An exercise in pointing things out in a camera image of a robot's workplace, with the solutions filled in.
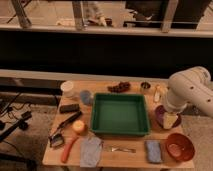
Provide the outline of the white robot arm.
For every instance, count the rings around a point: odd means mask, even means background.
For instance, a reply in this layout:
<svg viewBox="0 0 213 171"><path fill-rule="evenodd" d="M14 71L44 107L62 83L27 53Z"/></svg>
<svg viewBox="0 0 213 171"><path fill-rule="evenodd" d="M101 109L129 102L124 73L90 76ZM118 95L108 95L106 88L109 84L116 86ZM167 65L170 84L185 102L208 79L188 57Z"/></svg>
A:
<svg viewBox="0 0 213 171"><path fill-rule="evenodd" d="M162 105L168 113L181 113L187 103L195 105L207 116L213 117L213 90L209 88L210 72L201 66L172 74L168 79L168 91Z"/></svg>

